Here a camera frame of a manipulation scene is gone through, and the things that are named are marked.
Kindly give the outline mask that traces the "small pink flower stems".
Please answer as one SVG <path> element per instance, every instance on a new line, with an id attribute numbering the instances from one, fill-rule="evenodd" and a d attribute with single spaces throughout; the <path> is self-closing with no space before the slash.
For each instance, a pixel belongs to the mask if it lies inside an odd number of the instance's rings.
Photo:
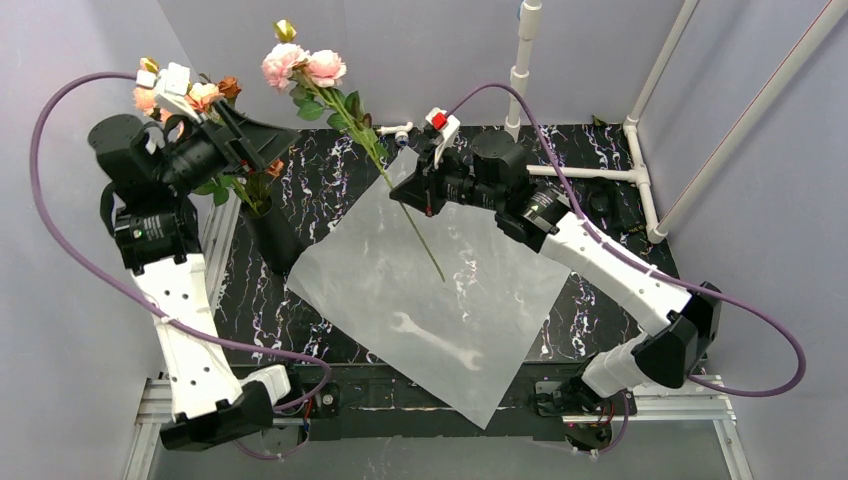
<path id="1" fill-rule="evenodd" d="M 364 148 L 386 185 L 394 186 L 383 161 L 388 152 L 372 128 L 372 118 L 362 105 L 357 91 L 340 90 L 347 65 L 330 49 L 310 52 L 296 43 L 293 24 L 281 19 L 273 25 L 277 44 L 261 62 L 267 85 L 279 94 L 287 94 L 297 107 L 297 116 L 315 121 L 327 117 L 328 125 Z"/>

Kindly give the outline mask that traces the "white wrapping paper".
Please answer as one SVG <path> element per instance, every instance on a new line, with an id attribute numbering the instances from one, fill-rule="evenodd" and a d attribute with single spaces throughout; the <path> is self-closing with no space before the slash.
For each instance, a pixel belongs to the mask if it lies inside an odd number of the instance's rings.
<path id="1" fill-rule="evenodd" d="M 393 184 L 414 171 L 403 149 Z M 434 217 L 400 206 L 378 178 L 332 231 L 308 247 L 286 285 L 343 333 L 484 428 L 514 379 L 569 269 L 500 231 L 492 212 L 450 204 Z M 436 346 L 394 331 L 421 328 L 482 354 L 471 371 Z"/>

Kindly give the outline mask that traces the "black ribbon gold lettering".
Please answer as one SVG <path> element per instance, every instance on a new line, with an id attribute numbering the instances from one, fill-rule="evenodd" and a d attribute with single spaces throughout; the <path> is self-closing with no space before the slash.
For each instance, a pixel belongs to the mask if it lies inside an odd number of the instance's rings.
<path id="1" fill-rule="evenodd" d="M 585 216 L 610 236 L 640 234 L 645 226 L 627 215 L 619 195 L 620 183 L 602 177 L 576 179 L 572 183 Z"/>

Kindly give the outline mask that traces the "pink orange flower bunch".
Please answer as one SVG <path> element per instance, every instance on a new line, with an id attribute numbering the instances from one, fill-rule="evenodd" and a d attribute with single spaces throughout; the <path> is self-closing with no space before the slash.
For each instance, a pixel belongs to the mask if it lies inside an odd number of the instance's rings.
<path id="1" fill-rule="evenodd" d="M 140 58 L 133 97 L 136 109 L 147 117 L 147 120 L 143 122 L 145 129 L 162 129 L 174 115 L 171 110 L 156 100 L 154 81 L 162 79 L 161 70 L 162 68 L 153 58 Z M 183 107 L 187 107 L 193 115 L 203 115 L 207 120 L 223 126 L 225 122 L 214 110 L 213 103 L 222 100 L 234 107 L 242 86 L 235 76 L 225 76 L 220 81 L 213 81 L 205 73 L 200 73 L 199 76 L 201 82 L 190 84 L 185 81 L 178 84 L 177 92 L 184 93 L 184 96 L 176 112 L 178 115 L 186 116 L 187 113 Z"/>

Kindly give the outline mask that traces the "dark orange flower stems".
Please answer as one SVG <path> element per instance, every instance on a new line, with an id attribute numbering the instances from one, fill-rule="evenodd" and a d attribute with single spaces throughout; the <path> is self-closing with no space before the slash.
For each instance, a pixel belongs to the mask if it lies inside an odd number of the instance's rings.
<path id="1" fill-rule="evenodd" d="M 270 210 L 270 184 L 280 176 L 284 166 L 284 161 L 278 158 L 266 170 L 251 172 L 245 177 L 219 173 L 196 187 L 192 193 L 199 196 L 211 195 L 215 206 L 222 206 L 233 193 L 246 206 L 247 215 L 258 218 Z"/>

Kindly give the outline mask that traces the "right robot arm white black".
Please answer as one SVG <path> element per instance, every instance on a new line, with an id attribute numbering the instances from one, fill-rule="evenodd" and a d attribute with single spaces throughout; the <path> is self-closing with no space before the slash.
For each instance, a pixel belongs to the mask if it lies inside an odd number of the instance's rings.
<path id="1" fill-rule="evenodd" d="M 716 336 L 718 300 L 657 279 L 657 270 L 581 220 L 565 194 L 531 180 L 526 150 L 503 131 L 478 135 L 467 165 L 431 143 L 414 172 L 390 190 L 395 201 L 427 216 L 448 202 L 491 210 L 511 239 L 580 275 L 623 307 L 637 337 L 586 360 L 551 393 L 538 394 L 542 415 L 582 409 L 645 383 L 679 389 Z"/>

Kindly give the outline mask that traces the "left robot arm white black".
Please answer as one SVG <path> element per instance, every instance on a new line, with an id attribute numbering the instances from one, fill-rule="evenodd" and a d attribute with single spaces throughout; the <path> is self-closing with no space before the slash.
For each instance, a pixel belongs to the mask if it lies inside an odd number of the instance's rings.
<path id="1" fill-rule="evenodd" d="M 139 118 L 120 114 L 88 136 L 109 184 L 108 226 L 136 286 L 155 308 L 171 380 L 171 415 L 160 432 L 169 450 L 203 451 L 269 429 L 291 390 L 282 365 L 245 378 L 231 370 L 205 285 L 206 263 L 191 193 L 221 173 L 257 173 L 297 140 L 296 131 L 251 120 L 223 101 L 211 114 L 174 115 L 175 140 L 157 142 Z"/>

